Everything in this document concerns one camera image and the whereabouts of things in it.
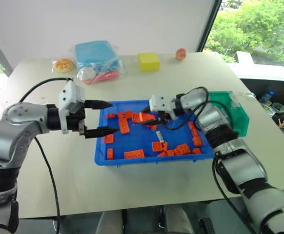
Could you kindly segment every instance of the yellow block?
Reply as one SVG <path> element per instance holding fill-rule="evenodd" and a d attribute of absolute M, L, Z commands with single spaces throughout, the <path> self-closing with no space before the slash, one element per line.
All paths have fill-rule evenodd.
<path fill-rule="evenodd" d="M 139 53 L 139 65 L 142 72 L 158 71 L 160 60 L 154 52 Z"/>

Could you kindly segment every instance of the white wall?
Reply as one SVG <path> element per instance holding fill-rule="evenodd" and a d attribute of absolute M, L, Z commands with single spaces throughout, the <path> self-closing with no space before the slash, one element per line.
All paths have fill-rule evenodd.
<path fill-rule="evenodd" d="M 0 0 L 0 48 L 21 59 L 72 53 L 74 44 L 107 39 L 122 55 L 194 52 L 214 0 Z"/>

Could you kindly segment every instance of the floor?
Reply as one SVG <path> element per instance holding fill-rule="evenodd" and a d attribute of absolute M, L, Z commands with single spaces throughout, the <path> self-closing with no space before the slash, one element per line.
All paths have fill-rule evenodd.
<path fill-rule="evenodd" d="M 245 207 L 240 198 L 232 202 L 247 217 Z M 215 229 L 215 234 L 249 234 L 243 223 L 239 221 L 231 208 L 224 200 L 206 202 L 191 202 L 181 204 L 188 214 L 196 234 L 203 234 L 197 220 L 210 217 Z M 156 229 L 156 207 L 143 207 L 127 210 L 126 234 L 145 232 L 158 232 Z M 61 221 L 61 234 L 95 234 L 101 213 L 88 213 L 68 215 Z M 51 220 L 28 219 L 20 220 L 16 234 L 54 234 L 55 229 Z"/>

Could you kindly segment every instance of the plastic bag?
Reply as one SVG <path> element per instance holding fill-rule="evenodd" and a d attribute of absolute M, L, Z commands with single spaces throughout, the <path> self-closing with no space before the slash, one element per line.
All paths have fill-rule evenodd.
<path fill-rule="evenodd" d="M 105 40 L 75 46 L 77 78 L 84 83 L 115 79 L 124 74 L 123 63 Z"/>
<path fill-rule="evenodd" d="M 70 73 L 76 66 L 72 59 L 60 58 L 52 60 L 52 74 L 56 73 Z"/>

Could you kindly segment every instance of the yellow object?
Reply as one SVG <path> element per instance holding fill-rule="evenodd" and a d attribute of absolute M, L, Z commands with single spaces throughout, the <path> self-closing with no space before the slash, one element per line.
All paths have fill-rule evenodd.
<path fill-rule="evenodd" d="M 139 53 L 139 66 L 142 72 L 158 71 L 160 60 L 154 52 Z"/>

